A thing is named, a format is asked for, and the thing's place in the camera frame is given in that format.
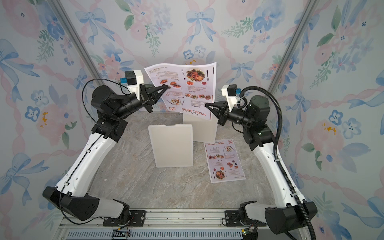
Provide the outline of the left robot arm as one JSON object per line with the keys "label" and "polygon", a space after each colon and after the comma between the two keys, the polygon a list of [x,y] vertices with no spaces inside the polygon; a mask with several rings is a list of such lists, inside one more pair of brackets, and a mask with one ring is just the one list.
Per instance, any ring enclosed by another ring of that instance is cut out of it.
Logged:
{"label": "left robot arm", "polygon": [[46,187],[43,197],[59,209],[63,216],[73,216],[79,224],[95,218],[108,218],[115,224],[125,225],[131,219],[130,206],[118,200],[105,200],[89,195],[89,187],[101,163],[109,151],[121,139],[127,127],[128,116],[146,109],[153,111],[169,86],[140,84],[139,93],[118,95],[109,86],[97,87],[92,94],[91,105],[98,112],[98,120],[92,133],[65,176],[54,187]]}

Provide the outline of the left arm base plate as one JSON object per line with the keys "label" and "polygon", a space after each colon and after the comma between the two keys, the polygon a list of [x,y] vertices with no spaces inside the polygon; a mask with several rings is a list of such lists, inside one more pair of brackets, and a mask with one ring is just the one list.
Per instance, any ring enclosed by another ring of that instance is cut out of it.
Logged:
{"label": "left arm base plate", "polygon": [[103,222],[104,227],[143,227],[146,219],[145,210],[129,210],[121,214],[117,219],[105,218]]}

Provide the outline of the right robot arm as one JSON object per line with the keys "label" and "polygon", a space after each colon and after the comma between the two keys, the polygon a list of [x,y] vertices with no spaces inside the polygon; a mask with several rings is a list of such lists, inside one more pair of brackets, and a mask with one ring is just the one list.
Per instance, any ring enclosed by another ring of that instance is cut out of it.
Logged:
{"label": "right robot arm", "polygon": [[261,163],[271,185],[275,203],[264,205],[256,201],[242,203],[239,220],[245,226],[265,224],[276,235],[293,236],[290,231],[308,228],[310,238],[316,239],[311,223],[318,213],[314,202],[307,201],[289,175],[278,149],[278,135],[267,126],[269,100],[254,96],[244,109],[230,107],[226,101],[208,103],[206,108],[218,119],[219,125],[232,122],[243,127],[243,137]]}

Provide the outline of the restaurant special menu sheet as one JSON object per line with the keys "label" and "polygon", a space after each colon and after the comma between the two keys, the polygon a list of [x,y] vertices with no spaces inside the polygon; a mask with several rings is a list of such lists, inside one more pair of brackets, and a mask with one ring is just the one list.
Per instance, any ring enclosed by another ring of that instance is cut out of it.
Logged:
{"label": "restaurant special menu sheet", "polygon": [[217,64],[175,65],[157,64],[145,68],[148,77],[159,87],[169,89],[162,95],[167,110],[210,120],[206,103],[213,103],[216,95]]}

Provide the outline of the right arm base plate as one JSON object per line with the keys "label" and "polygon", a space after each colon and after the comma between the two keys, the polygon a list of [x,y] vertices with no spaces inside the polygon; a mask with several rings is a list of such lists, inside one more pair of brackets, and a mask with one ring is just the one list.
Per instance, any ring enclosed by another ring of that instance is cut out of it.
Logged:
{"label": "right arm base plate", "polygon": [[238,210],[226,210],[224,211],[224,218],[222,219],[223,225],[226,227],[266,227],[267,224],[257,220],[245,220],[242,219]]}

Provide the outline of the white narrow rack front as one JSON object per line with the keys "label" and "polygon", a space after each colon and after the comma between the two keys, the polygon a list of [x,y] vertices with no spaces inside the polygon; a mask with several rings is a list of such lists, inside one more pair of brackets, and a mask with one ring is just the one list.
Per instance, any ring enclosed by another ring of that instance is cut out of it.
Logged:
{"label": "white narrow rack front", "polygon": [[192,125],[150,125],[148,130],[157,168],[193,166]]}

